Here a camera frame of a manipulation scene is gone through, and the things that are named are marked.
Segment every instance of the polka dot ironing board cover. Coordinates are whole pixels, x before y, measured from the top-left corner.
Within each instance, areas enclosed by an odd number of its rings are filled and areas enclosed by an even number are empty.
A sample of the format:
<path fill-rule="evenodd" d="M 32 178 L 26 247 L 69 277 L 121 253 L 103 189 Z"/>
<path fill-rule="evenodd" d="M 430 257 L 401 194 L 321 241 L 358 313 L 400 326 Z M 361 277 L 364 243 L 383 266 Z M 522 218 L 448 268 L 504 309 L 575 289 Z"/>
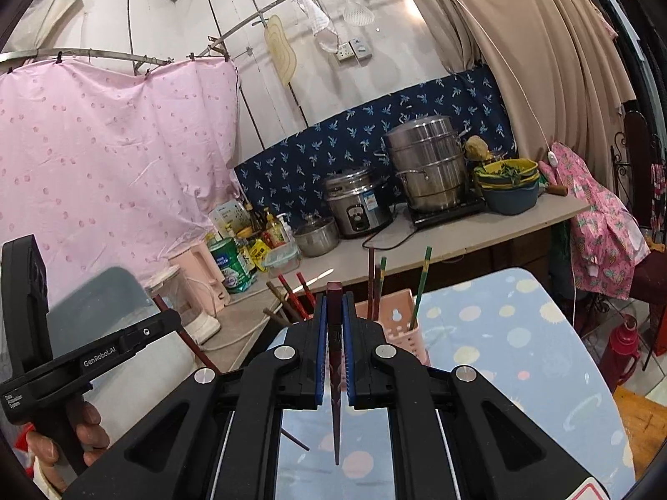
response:
<path fill-rule="evenodd" d="M 611 500 L 634 484 L 618 410 L 578 336 L 539 282 L 511 268 L 426 293 L 419 324 L 431 365 L 476 367 L 601 481 Z M 283 342 L 281 332 L 273 345 Z M 341 464 L 334 464 L 331 400 L 286 410 L 276 499 L 391 499 L 394 473 L 386 410 L 354 410 L 341 398 Z"/>

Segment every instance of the wall switch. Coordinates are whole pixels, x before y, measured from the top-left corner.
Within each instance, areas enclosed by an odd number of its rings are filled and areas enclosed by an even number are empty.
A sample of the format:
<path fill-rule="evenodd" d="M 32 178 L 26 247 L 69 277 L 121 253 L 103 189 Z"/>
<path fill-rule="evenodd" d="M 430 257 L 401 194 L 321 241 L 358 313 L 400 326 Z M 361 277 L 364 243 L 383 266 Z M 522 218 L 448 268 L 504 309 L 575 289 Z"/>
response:
<path fill-rule="evenodd" d="M 365 60 L 366 58 L 373 56 L 369 46 L 358 37 L 349 40 L 349 44 L 351 45 L 354 54 L 357 56 L 357 60 Z"/>
<path fill-rule="evenodd" d="M 338 59 L 339 62 L 345 62 L 345 60 L 354 58 L 354 51 L 352 50 L 352 47 L 350 46 L 349 42 L 343 43 L 341 46 L 338 47 L 336 58 Z"/>

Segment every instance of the pink curtain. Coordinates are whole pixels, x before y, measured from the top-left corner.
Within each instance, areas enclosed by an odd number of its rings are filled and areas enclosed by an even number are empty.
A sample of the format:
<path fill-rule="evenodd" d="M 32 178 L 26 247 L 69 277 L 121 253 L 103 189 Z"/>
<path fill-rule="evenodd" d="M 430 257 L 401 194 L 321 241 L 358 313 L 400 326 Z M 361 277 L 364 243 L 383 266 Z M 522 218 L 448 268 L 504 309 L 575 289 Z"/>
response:
<path fill-rule="evenodd" d="M 0 77 L 0 237 L 34 233 L 52 303 L 112 265 L 145 279 L 229 200 L 237 75 L 222 59 L 127 76 L 81 61 Z"/>

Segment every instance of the yellow package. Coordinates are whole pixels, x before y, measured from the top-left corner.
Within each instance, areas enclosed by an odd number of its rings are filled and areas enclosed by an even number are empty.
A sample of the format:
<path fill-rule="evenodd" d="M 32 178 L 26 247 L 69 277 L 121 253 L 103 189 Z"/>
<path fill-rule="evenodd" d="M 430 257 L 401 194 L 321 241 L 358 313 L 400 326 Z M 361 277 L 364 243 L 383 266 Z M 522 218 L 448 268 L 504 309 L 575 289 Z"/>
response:
<path fill-rule="evenodd" d="M 253 263 L 261 270 L 263 273 L 266 272 L 266 267 L 264 266 L 264 258 L 266 254 L 271 251 L 261 238 L 258 238 L 250 247 L 250 257 L 252 258 Z"/>

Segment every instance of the finger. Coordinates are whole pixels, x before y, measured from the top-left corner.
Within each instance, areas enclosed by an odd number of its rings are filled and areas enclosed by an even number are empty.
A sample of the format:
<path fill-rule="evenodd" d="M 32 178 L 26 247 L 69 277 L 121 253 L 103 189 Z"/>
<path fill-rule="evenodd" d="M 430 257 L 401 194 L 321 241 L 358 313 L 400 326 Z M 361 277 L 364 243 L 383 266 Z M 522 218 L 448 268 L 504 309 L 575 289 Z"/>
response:
<path fill-rule="evenodd" d="M 39 432 L 31 430 L 26 434 L 25 440 L 28 443 L 28 448 L 35 456 L 48 465 L 53 465 L 58 462 L 58 450 L 51 439 L 42 436 Z"/>
<path fill-rule="evenodd" d="M 109 447 L 109 435 L 99 425 L 86 425 L 79 423 L 77 425 L 77 437 L 81 443 L 91 445 L 94 448 Z"/>
<path fill-rule="evenodd" d="M 86 451 L 83 454 L 83 461 L 88 466 L 91 466 L 92 464 L 94 464 L 95 461 L 97 461 L 106 452 L 107 452 L 106 449 L 93 449 L 92 451 Z"/>
<path fill-rule="evenodd" d="M 54 466 L 51 466 L 39 459 L 37 460 L 37 464 L 39 464 L 39 468 L 41 469 L 44 478 L 49 483 L 51 483 L 53 488 L 56 489 L 59 493 L 64 493 L 68 485 L 65 483 L 65 480 L 62 478 L 62 476 L 58 473 L 58 470 L 56 470 Z"/>
<path fill-rule="evenodd" d="M 98 409 L 90 402 L 83 403 L 81 413 L 83 414 L 83 420 L 89 425 L 99 425 L 102 422 L 102 416 L 99 414 Z"/>

